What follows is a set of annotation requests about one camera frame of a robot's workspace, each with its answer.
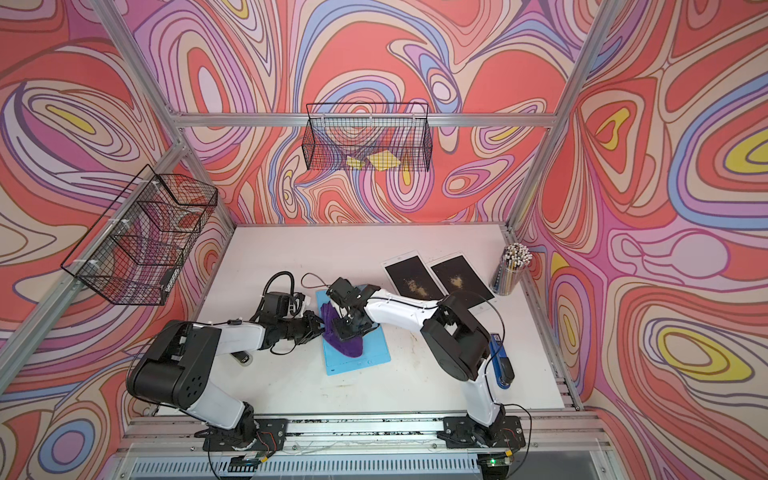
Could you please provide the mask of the blue white drawing tablet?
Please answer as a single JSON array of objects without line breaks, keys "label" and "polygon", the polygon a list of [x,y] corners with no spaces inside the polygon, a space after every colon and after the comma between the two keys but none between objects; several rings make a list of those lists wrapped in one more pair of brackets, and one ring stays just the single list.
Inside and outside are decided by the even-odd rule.
[{"label": "blue white drawing tablet", "polygon": [[376,329],[361,338],[341,341],[331,331],[331,318],[336,318],[337,315],[331,313],[332,305],[329,297],[324,291],[317,291],[315,299],[325,326],[322,346],[328,376],[362,370],[391,361],[386,338],[381,329]]}]

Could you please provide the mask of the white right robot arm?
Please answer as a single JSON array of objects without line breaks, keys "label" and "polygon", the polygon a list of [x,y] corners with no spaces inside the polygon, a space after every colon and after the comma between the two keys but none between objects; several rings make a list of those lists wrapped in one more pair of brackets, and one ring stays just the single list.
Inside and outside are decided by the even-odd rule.
[{"label": "white right robot arm", "polygon": [[486,381],[491,335],[458,298],[410,299],[376,285],[360,289],[344,278],[335,280],[326,295],[339,315],[332,325],[341,341],[362,338],[380,325],[419,333],[442,370],[463,383],[472,421],[489,428],[505,416]]}]

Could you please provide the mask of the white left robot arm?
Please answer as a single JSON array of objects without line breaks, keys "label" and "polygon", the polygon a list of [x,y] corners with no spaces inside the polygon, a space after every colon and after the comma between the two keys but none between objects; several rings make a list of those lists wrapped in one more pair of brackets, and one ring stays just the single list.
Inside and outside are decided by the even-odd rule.
[{"label": "white left robot arm", "polygon": [[281,341],[303,345],[325,330],[320,316],[305,308],[280,317],[260,304],[249,320],[231,319],[215,324],[170,321],[152,340],[127,376],[133,397],[175,408],[225,430],[248,427],[248,404],[213,380],[214,361],[235,353],[269,350]]}]

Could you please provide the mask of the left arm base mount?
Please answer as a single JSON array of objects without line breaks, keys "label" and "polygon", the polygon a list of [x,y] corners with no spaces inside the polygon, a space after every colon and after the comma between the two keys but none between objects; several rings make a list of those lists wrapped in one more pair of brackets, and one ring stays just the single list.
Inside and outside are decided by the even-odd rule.
[{"label": "left arm base mount", "polygon": [[287,419],[259,418],[247,407],[233,429],[209,426],[196,432],[194,437],[203,440],[206,452],[275,453],[284,447],[287,427]]}]

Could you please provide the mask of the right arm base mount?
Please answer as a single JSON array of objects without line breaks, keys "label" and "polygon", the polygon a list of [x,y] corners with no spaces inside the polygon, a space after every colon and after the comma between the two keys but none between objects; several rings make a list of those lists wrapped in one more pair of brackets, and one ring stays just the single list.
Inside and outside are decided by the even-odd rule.
[{"label": "right arm base mount", "polygon": [[513,452],[527,444],[518,416],[499,416],[484,426],[468,415],[443,419],[443,429],[436,433],[449,449],[505,448]]}]

